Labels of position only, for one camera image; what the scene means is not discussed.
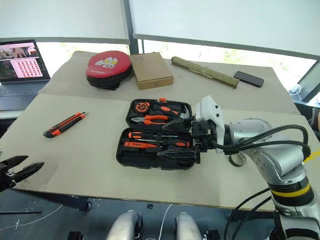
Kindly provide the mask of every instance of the window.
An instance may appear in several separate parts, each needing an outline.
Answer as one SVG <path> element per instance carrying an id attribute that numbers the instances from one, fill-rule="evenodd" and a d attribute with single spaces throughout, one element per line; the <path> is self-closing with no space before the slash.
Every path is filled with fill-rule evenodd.
<path id="1" fill-rule="evenodd" d="M 160 52 L 165 59 L 177 56 L 196 62 L 272 67 L 287 91 L 296 86 L 316 62 L 313 59 L 266 52 L 152 40 L 139 40 L 139 48 L 144 48 L 144 53 Z"/>
<path id="2" fill-rule="evenodd" d="M 62 64 L 70 59 L 75 51 L 102 53 L 117 50 L 126 54 L 129 53 L 129 48 L 126 44 L 83 42 L 37 42 L 36 44 L 51 77 Z"/>

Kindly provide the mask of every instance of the brown box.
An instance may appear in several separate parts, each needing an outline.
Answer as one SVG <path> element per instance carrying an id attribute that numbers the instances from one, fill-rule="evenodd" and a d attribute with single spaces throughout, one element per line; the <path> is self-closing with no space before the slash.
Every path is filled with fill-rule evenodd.
<path id="1" fill-rule="evenodd" d="M 174 76 L 159 52 L 131 55 L 130 60 L 139 90 L 174 83 Z"/>

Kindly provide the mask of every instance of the black phone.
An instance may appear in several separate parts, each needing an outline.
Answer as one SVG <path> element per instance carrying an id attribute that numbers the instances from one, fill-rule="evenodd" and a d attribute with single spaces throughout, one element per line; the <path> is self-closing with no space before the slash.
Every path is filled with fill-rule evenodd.
<path id="1" fill-rule="evenodd" d="M 264 80 L 262 78 L 252 76 L 242 71 L 237 71 L 234 75 L 234 78 L 239 79 L 241 82 L 253 85 L 257 88 L 261 88 L 264 84 Z"/>

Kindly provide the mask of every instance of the red cushion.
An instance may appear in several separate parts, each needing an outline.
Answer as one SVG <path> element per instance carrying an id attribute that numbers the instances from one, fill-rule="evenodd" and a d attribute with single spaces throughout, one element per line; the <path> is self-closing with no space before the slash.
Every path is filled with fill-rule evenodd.
<path id="1" fill-rule="evenodd" d="M 130 58 L 124 52 L 105 51 L 90 59 L 85 75 L 90 78 L 108 78 L 127 71 L 130 66 Z"/>

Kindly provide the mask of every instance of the orange-handled pliers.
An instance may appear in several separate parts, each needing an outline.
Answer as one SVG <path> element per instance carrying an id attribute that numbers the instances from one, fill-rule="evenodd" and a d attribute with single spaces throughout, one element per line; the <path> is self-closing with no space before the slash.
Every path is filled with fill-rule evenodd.
<path id="1" fill-rule="evenodd" d="M 171 121 L 171 117 L 165 116 L 165 115 L 146 115 L 144 117 L 134 117 L 131 118 L 134 122 L 143 122 L 145 125 L 151 125 L 151 124 L 167 124 L 167 122 L 154 122 L 152 120 L 166 120 Z"/>

